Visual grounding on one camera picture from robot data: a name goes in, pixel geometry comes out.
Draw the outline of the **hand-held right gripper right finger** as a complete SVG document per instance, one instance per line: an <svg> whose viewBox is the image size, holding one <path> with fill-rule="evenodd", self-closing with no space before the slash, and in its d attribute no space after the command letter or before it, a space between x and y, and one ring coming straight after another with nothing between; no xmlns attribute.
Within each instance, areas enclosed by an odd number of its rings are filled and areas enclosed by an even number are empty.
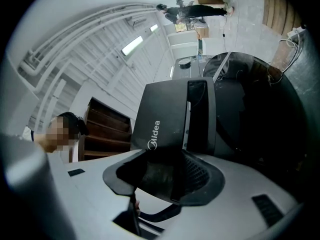
<svg viewBox="0 0 320 240"><path fill-rule="evenodd" d="M162 240L274 240L303 205L257 170L182 150L178 168L188 188Z"/></svg>

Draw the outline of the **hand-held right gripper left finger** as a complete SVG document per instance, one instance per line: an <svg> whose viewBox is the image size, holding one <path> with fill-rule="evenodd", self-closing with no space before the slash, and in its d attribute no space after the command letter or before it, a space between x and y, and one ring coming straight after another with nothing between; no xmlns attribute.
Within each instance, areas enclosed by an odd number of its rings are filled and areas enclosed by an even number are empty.
<svg viewBox="0 0 320 240"><path fill-rule="evenodd" d="M104 170L135 155L135 151L64 164L47 155L58 196L77 240L138 240L139 236L113 222L128 209L130 198L116 195L104 182Z"/></svg>

